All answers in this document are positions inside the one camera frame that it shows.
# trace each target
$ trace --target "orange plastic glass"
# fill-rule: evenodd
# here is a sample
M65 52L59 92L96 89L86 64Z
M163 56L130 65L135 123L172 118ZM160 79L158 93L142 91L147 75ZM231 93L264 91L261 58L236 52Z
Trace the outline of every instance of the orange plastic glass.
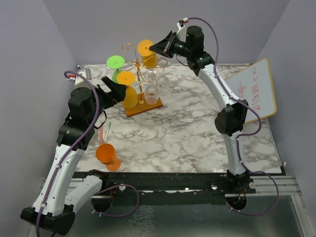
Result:
M117 171L120 168L120 159L117 157L114 147L109 143L100 145L95 156L101 163L105 164L109 171Z
M154 68L157 66L157 55L154 55L155 53L149 50L149 47L153 44L154 43L151 40L145 39L140 41L137 46L137 50L142 56L145 68Z
M147 57L142 56L145 68L155 68L157 66L157 55L153 56L153 54Z

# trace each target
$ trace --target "white marble surface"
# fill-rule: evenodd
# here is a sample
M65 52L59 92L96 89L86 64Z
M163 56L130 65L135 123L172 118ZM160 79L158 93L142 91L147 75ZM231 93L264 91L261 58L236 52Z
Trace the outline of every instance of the white marble surface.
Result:
M114 71L105 65L87 67L91 69L93 82L106 91L101 78L105 75L112 78ZM219 67L219 70L226 78L244 68ZM165 74L170 80L170 89L166 96L161 97L162 108L130 118L126 117L120 104L106 111L107 122L112 122L108 143L115 147L121 159L118 171L226 172L225 143L214 125L219 112L214 97L187 67L173 65L165 69ZM139 92L136 82L133 87ZM257 126L256 122L245 124L244 132L255 131ZM257 135L243 137L242 143L245 161L251 170L280 172L267 121ZM96 135L79 162L77 171L107 171L95 157L98 146L99 136Z

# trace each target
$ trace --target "gray wall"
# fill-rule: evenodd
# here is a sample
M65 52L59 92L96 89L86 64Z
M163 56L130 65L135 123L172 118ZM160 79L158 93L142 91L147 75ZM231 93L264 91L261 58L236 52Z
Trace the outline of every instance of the gray wall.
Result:
M255 62L289 0L44 0L74 59L105 63L122 44L159 41L183 17L208 20L218 34L219 61ZM205 49L216 44L203 23Z
M287 170L297 176L316 230L316 1L291 0L259 59L271 63L278 111L273 134Z
M27 236L20 220L54 157L75 69L41 0L0 1L0 236Z

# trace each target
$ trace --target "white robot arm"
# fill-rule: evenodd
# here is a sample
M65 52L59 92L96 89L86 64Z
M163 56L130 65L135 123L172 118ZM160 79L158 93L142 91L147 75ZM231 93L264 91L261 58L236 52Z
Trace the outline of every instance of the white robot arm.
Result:
M99 85L95 88L80 72L68 73L81 77L90 88L80 86L71 92L68 101L70 112L59 129L56 153L45 185L33 206L22 210L21 218L37 226L37 235L39 227L65 235L75 220L76 212L101 190L102 180L88 175L66 196L76 166L95 133L93 127L97 118L105 109L125 99L126 86L116 84L108 77L102 81L111 91L104 92Z
M231 97L238 97L229 89L223 78L216 71L214 72L215 61L204 51L204 34L198 26L186 28L187 18L177 23L177 32L171 31L162 41L150 47L150 50L162 56L172 58L175 54L187 59L188 66L206 84L215 97L220 113L215 120L218 131L223 134L227 156L228 174L236 179L236 183L242 176L249 177L249 174L241 164L243 152L241 142L238 142L240 159L237 152L237 137L242 134L247 108L243 107Z

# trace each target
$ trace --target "whiteboard writing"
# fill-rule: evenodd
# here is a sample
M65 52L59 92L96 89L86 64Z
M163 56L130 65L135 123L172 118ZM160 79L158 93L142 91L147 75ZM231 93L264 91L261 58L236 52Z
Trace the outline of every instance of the whiteboard writing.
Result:
M270 68L267 59L263 59L226 79L227 85L261 118L273 115L277 111ZM256 116L247 112L246 122L256 120Z

